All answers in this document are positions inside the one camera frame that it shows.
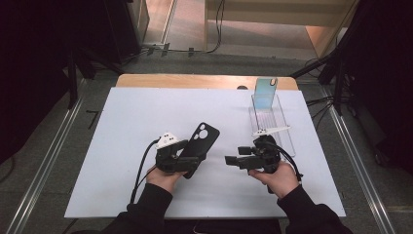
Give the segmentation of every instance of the cable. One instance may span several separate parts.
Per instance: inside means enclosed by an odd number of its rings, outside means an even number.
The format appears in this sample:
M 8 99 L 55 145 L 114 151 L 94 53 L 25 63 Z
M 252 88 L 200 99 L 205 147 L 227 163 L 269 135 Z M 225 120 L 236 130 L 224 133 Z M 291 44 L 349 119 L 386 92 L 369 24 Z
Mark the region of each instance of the cable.
M 221 9 L 221 6 L 222 6 L 221 20 L 220 20 L 219 27 L 218 27 L 218 15 L 219 15 L 219 10 Z M 216 31 L 218 32 L 218 42 L 216 43 L 215 48 L 211 51 L 208 51 L 207 53 L 214 53 L 221 46 L 222 20 L 224 18 L 224 11 L 225 11 L 225 0 L 221 0 L 221 3 L 219 4 L 219 7 L 218 7 L 218 11 L 216 12 L 216 18 L 215 18 Z
M 149 52 L 149 50 L 142 50 L 139 54 L 133 55 L 132 57 L 130 57 L 129 60 L 128 60 L 127 62 L 125 62 L 124 64 L 122 64 L 121 66 L 123 67 L 123 66 L 128 65 L 128 64 L 131 63 L 131 61 L 133 61 L 134 59 L 136 59 L 136 58 L 138 58 L 139 56 L 141 56 L 141 55 L 143 55 L 143 54 L 146 54 L 146 53 L 148 53 L 148 52 Z M 100 66 L 99 62 L 94 61 L 94 60 L 93 60 L 93 62 L 92 62 L 92 66 L 94 67 L 94 70 L 96 70 L 96 71 L 102 71 L 102 70 L 108 70 L 108 69 L 109 69 L 109 68 L 107 68 L 107 67 Z
M 329 102 L 325 107 L 323 107 L 319 112 L 317 112 L 315 115 L 313 115 L 311 118 L 312 118 L 312 120 L 314 120 L 320 113 L 322 113 L 323 112 L 323 110 L 325 109 L 325 108 L 327 108 L 327 106 L 330 104 L 331 102 Z
M 134 183 L 134 189 L 131 193 L 131 204 L 134 202 L 134 198 L 136 197 L 136 191 L 137 188 L 139 187 L 140 183 L 139 182 L 139 178 L 140 178 L 140 174 L 142 173 L 142 168 L 143 168 L 143 163 L 145 162 L 146 159 L 146 155 L 148 154 L 149 150 L 151 149 L 152 145 L 158 143 L 159 139 L 155 139 L 154 141 L 152 141 L 148 147 L 145 150 L 145 153 L 143 154 L 142 160 L 140 161 L 140 167 L 139 167 L 139 171 L 137 172 L 137 177 L 136 177 L 136 182 Z
M 315 104 L 318 104 L 318 103 L 321 103 L 321 102 L 325 102 L 327 100 L 333 100 L 333 98 L 334 98 L 334 96 L 327 96 L 327 97 L 322 97 L 322 98 L 319 98 L 319 99 L 307 100 L 306 104 L 307 104 L 307 106 L 311 106 L 311 105 L 315 105 Z
M 11 157 L 10 160 L 12 162 L 12 166 L 9 168 L 9 171 L 2 178 L 0 178 L 0 183 L 4 182 L 12 174 L 13 170 L 15 169 L 15 165 L 16 165 L 15 157 Z
M 142 183 L 142 181 L 143 181 L 144 179 L 146 179 L 146 177 L 147 177 L 150 173 L 152 173 L 155 169 L 156 169 L 156 167 L 153 167 L 153 168 L 140 180 L 140 182 L 139 182 L 139 184 L 137 185 L 137 187 L 139 187 L 140 184 Z
M 282 156 L 284 156 L 284 158 L 292 165 L 292 167 L 294 168 L 295 171 L 295 176 L 297 176 L 297 180 L 299 183 L 301 183 L 301 177 L 303 176 L 302 174 L 300 174 L 298 172 L 298 168 L 297 165 L 295 164 L 294 160 L 292 159 L 292 157 L 285 151 L 283 150 L 283 148 L 279 147 L 277 144 L 271 143 L 271 142 L 264 142 L 265 144 L 268 144 L 270 146 L 275 147 L 280 154 L 282 154 Z
M 306 66 L 307 66 L 307 64 L 308 64 L 310 61 L 312 61 L 312 60 L 319 61 L 319 59 L 318 59 L 318 58 L 311 58 L 311 59 L 309 59 L 309 60 L 307 60 L 307 61 L 306 61 L 306 63 L 304 64 L 304 67 L 306 67 Z M 309 74 L 309 75 L 311 75 L 311 76 L 313 76 L 313 77 L 315 77 L 315 78 L 319 78 L 317 75 L 313 75 L 312 73 L 310 73 L 310 71 L 309 71 L 309 72 L 307 72 L 307 74 Z
M 316 131 L 319 129 L 319 123 L 321 122 L 321 120 L 322 120 L 322 118 L 324 117 L 325 113 L 327 113 L 328 109 L 330 109 L 330 107 L 331 107 L 332 105 L 333 105 L 333 103 L 331 102 L 331 103 L 329 103 L 329 104 L 327 104 L 327 105 L 325 106 L 326 108 L 324 108 L 325 110 L 324 110 L 324 112 L 322 113 L 321 117 L 319 117 L 319 121 L 317 122 Z
M 218 6 L 218 10 L 216 11 L 216 17 L 215 17 L 215 25 L 216 25 L 216 30 L 218 32 L 218 42 L 216 43 L 215 48 L 210 50 L 210 51 L 205 52 L 205 51 L 183 51 L 183 50 L 170 50 L 170 49 L 165 50 L 165 49 L 158 49 L 158 48 L 145 48 L 145 49 L 149 49 L 149 50 L 153 49 L 155 51 L 160 51 L 160 52 L 201 53 L 201 54 L 214 53 L 221 46 L 222 21 L 223 21 L 223 18 L 224 18 L 224 10 L 225 10 L 225 0 L 221 0 L 220 4 Z M 218 16 L 219 16 L 220 11 L 221 11 L 221 17 L 219 19 L 219 25 L 218 25 Z

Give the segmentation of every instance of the clear acrylic stand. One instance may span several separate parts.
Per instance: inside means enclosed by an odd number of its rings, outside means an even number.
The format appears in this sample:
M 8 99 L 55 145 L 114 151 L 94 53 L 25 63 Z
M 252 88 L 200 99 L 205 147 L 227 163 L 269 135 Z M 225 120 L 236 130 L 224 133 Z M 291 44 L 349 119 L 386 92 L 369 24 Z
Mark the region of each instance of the clear acrylic stand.
M 272 96 L 251 96 L 249 117 L 251 119 L 253 133 L 258 130 L 287 126 L 282 113 L 279 97 L 274 95 L 274 101 L 272 102 L 271 107 L 266 104 L 268 103 L 269 98 L 272 98 Z M 289 130 L 272 133 L 271 135 L 276 140 L 278 146 L 285 150 L 291 157 L 295 156 L 295 150 L 292 145 Z

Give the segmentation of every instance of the white board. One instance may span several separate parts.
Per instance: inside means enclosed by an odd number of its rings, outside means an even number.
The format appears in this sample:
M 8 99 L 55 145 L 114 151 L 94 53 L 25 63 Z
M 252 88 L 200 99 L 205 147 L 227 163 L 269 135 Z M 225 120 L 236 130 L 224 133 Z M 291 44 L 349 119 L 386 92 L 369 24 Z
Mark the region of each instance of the white board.
M 345 216 L 302 93 L 277 93 L 305 190 L 316 204 Z M 189 139 L 201 122 L 220 136 L 193 177 L 176 184 L 166 218 L 285 216 L 266 186 L 225 164 L 224 156 L 238 156 L 238 146 L 253 146 L 251 95 L 248 90 L 112 88 L 65 217 L 114 217 L 125 211 L 148 144 L 164 132 Z M 153 147 L 144 172 L 155 164 L 155 153 Z

